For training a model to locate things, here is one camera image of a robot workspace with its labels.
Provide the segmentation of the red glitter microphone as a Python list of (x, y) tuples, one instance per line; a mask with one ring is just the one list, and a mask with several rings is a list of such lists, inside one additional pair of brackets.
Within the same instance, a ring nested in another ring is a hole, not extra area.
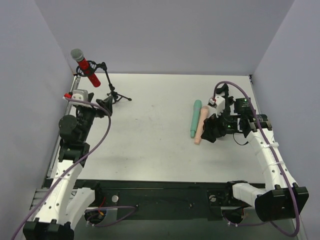
[(97, 88), (101, 85), (90, 63), (85, 59), (84, 53), (79, 48), (74, 48), (70, 52), (71, 57), (77, 62), (79, 69), (82, 71), (92, 85)]

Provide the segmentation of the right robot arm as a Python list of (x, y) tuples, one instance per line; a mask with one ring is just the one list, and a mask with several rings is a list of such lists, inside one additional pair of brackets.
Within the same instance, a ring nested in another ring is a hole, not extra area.
[(251, 145), (262, 170), (265, 188), (257, 188), (244, 180), (228, 182), (229, 196), (254, 207), (263, 222), (293, 219), (301, 213), (309, 192), (299, 186), (289, 173), (274, 139), (272, 125), (265, 114), (256, 116), (216, 116), (203, 122), (201, 138), (214, 143), (218, 138), (240, 131)]

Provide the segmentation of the black tripod microphone stand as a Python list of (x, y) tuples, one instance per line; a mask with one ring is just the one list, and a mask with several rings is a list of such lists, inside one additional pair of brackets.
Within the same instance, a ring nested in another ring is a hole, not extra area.
[[(91, 61), (91, 60), (87, 60), (90, 63), (90, 66), (93, 68), (94, 73), (96, 75), (96, 71), (98, 69), (102, 69), (105, 73), (107, 82), (108, 82), (108, 87), (109, 87), (109, 93), (107, 94), (107, 96), (112, 96), (113, 97), (113, 104), (118, 103), (120, 100), (122, 99), (126, 99), (128, 101), (132, 101), (132, 98), (124, 96), (122, 94), (119, 94), (118, 92), (116, 92), (116, 88), (113, 86), (109, 73), (108, 73), (108, 67), (106, 65), (105, 62), (102, 63), (96, 63), (95, 61)], [(86, 77), (85, 75), (83, 75), (82, 71), (79, 69), (79, 67), (76, 67), (76, 74), (80, 77)]]

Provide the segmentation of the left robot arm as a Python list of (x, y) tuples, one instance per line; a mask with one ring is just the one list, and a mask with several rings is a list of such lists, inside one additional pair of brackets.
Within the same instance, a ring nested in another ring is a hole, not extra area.
[(75, 115), (64, 115), (58, 123), (60, 150), (50, 188), (33, 208), (34, 219), (27, 220), (23, 235), (27, 240), (72, 240), (75, 228), (87, 207), (99, 192), (90, 186), (80, 187), (74, 196), (75, 183), (88, 156), (96, 150), (86, 142), (96, 118), (110, 118), (113, 98), (96, 99), (93, 93), (67, 93), (64, 98), (76, 108)]

